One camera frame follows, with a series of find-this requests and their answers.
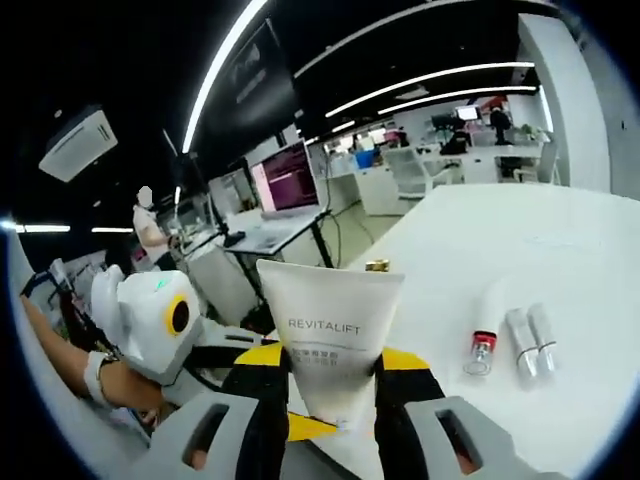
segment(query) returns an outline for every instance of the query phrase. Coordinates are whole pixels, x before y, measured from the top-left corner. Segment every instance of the computer monitor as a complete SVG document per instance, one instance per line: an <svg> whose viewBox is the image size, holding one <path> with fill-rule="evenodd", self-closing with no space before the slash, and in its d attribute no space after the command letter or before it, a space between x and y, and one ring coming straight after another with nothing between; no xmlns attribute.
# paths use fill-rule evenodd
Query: computer monitor
<svg viewBox="0 0 640 480"><path fill-rule="evenodd" d="M464 107L456 107L456 115L460 120L469 122L472 120L478 120L480 118L480 112L476 105L465 105Z"/></svg>
<svg viewBox="0 0 640 480"><path fill-rule="evenodd" d="M251 175L265 212L318 205L318 193L304 142L283 148L254 165Z"/></svg>

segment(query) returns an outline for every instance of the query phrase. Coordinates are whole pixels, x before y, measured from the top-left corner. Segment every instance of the air conditioner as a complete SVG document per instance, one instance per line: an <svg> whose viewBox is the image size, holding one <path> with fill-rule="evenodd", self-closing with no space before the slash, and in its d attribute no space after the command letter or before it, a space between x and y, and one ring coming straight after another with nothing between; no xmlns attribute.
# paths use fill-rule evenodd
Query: air conditioner
<svg viewBox="0 0 640 480"><path fill-rule="evenodd" d="M38 166L58 180L69 182L117 144L104 112L90 107L49 141L47 154Z"/></svg>

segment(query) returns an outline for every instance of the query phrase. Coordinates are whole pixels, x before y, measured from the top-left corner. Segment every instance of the floor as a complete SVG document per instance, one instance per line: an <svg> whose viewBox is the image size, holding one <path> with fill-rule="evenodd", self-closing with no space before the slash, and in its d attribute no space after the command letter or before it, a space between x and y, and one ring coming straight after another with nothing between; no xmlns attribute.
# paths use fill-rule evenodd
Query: floor
<svg viewBox="0 0 640 480"><path fill-rule="evenodd" d="M340 240L336 222L331 218L325 219L322 236L336 267L348 267L401 218L400 216L371 217L364 212L362 203L356 203L336 216L340 226Z"/></svg>

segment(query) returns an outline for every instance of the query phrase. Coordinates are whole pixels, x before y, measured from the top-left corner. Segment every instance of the white tube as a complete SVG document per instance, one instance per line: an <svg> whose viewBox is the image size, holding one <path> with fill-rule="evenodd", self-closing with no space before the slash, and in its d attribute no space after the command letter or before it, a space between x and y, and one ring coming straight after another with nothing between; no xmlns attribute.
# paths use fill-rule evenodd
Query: white tube
<svg viewBox="0 0 640 480"><path fill-rule="evenodd" d="M309 415L356 423L404 275L258 260L264 294Z"/></svg>

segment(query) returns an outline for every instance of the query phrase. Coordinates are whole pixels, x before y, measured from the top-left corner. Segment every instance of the wrist strap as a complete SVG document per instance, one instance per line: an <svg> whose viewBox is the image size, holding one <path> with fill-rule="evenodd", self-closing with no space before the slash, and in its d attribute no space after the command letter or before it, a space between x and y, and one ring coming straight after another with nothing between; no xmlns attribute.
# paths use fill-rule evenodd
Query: wrist strap
<svg viewBox="0 0 640 480"><path fill-rule="evenodd" d="M87 362L87 368L84 370L84 383L87 385L89 395L97 404L106 408L113 408L113 405L107 401L104 393L102 393L102 385L100 384L100 368L106 360L111 360L109 354L89 352L89 361Z"/></svg>

